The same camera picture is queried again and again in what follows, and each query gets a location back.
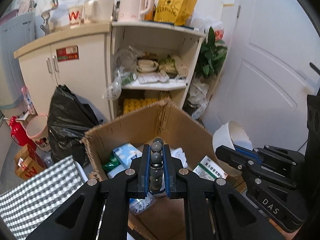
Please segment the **green white medicine box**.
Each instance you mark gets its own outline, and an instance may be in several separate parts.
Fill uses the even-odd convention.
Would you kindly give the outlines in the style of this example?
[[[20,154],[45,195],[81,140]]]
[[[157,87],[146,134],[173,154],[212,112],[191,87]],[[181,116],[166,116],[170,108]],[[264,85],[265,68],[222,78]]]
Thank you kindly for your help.
[[[200,178],[210,181],[214,181],[217,178],[226,179],[228,176],[228,174],[207,155],[193,169],[193,172]]]

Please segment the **silver faucet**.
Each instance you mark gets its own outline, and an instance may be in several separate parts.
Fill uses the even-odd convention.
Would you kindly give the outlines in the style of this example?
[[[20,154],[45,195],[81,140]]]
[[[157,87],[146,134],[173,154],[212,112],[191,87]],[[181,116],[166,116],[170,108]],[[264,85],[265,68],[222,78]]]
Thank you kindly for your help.
[[[44,11],[41,13],[41,17],[43,19],[43,23],[40,25],[41,30],[45,35],[50,34],[49,20],[51,18],[52,11],[56,10],[59,7],[58,0],[50,0],[50,2],[46,5]]]

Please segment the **yellow egg tray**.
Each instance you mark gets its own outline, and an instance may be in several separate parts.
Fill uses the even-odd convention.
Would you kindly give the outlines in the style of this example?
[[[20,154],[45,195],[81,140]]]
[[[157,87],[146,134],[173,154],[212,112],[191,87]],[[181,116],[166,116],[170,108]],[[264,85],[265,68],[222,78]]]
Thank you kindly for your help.
[[[159,101],[157,98],[147,98],[147,99],[124,99],[123,102],[123,114],[130,113],[132,111],[138,110],[142,107],[150,105],[154,102]]]

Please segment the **white plush toy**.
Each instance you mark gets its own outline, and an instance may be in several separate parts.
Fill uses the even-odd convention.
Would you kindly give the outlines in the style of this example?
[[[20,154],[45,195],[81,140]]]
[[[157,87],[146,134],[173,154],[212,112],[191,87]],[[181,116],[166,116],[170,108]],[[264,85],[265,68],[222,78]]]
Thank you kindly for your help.
[[[185,153],[183,152],[183,149],[181,147],[176,148],[176,149],[171,149],[171,156],[174,158],[180,159],[180,161],[182,162],[182,166],[184,168],[188,167]]]

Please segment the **white tape roll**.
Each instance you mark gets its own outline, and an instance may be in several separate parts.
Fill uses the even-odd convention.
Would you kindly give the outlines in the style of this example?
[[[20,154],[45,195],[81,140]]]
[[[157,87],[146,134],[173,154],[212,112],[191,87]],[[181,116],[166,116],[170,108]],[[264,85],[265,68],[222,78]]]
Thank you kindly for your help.
[[[216,152],[220,146],[227,146],[235,150],[235,145],[253,150],[252,142],[245,130],[236,121],[230,121],[222,125],[213,134],[213,150]]]

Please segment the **open shelf unit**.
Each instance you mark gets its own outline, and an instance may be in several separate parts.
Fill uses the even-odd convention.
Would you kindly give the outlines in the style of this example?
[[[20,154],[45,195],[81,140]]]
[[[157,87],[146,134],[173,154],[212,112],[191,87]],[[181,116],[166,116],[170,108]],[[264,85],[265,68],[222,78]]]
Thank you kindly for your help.
[[[108,37],[107,83],[110,117],[119,100],[167,96],[183,107],[204,33],[156,22],[113,22]]]

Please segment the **green potted plant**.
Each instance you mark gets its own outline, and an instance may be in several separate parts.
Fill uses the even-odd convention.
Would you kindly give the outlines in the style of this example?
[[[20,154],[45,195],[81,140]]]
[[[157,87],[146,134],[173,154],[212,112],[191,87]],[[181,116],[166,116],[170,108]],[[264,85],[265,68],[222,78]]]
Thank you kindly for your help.
[[[202,76],[204,79],[209,79],[218,76],[226,59],[227,50],[228,48],[219,32],[210,27],[207,37],[201,44],[195,67],[196,77]]]

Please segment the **white red paper cup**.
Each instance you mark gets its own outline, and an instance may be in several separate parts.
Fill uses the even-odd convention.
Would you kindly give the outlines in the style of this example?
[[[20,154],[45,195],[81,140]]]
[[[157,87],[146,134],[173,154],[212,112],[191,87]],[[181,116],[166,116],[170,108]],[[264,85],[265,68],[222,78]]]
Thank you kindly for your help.
[[[69,26],[76,28],[82,24],[83,5],[71,7],[68,9]]]

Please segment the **red thermos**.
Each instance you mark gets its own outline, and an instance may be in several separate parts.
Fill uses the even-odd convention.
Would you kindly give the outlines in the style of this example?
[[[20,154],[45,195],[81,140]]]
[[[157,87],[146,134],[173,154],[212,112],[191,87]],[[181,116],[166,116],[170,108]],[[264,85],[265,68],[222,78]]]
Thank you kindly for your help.
[[[36,150],[37,145],[27,136],[24,127],[20,122],[16,121],[16,119],[16,116],[12,116],[9,121],[9,127],[11,128],[10,136],[12,140],[21,147],[29,145],[33,150]]]

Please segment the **yellow paper bag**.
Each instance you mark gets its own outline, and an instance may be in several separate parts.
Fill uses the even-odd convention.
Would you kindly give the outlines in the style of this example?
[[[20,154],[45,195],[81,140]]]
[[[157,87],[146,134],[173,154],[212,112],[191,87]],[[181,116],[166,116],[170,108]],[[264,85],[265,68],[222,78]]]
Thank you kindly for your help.
[[[159,0],[155,22],[183,26],[194,12],[198,0]]]

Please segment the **stacked ceramic bowls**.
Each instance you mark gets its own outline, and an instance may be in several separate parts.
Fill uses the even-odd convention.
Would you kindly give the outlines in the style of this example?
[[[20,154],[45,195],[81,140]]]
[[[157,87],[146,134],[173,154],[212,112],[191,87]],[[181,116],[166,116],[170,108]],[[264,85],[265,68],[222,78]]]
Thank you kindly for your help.
[[[138,60],[137,70],[141,73],[155,72],[159,67],[158,62],[147,59]]]

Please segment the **green medicine sachet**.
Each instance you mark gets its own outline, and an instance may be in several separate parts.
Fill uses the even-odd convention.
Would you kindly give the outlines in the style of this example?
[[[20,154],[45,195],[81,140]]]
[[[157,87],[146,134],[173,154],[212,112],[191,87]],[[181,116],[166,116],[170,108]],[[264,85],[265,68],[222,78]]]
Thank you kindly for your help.
[[[114,170],[116,167],[120,165],[120,161],[114,156],[114,153],[112,152],[105,164],[102,165],[103,170],[105,173],[108,173],[112,170]]]

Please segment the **light blue tissue packet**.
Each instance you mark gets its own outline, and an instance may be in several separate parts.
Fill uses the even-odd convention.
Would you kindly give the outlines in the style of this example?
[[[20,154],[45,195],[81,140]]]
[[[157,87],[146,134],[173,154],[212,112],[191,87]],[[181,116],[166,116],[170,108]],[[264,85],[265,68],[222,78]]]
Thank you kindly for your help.
[[[131,143],[119,146],[112,152],[124,168],[130,168],[133,159],[140,158],[142,156],[142,152],[135,148]]]

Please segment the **white rice cooker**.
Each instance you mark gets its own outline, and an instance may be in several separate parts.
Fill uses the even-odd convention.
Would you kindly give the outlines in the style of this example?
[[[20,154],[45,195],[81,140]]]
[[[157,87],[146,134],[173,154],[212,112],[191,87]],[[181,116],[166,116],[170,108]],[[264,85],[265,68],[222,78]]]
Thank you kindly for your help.
[[[114,0],[86,0],[84,2],[84,24],[112,22]]]

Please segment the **brown paper bag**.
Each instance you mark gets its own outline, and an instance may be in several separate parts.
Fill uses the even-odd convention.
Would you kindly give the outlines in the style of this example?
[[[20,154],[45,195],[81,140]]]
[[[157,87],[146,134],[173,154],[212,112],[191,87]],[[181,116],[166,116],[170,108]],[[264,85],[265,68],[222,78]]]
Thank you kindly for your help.
[[[33,148],[26,144],[14,156],[15,174],[24,181],[34,177],[47,168],[46,163]]]

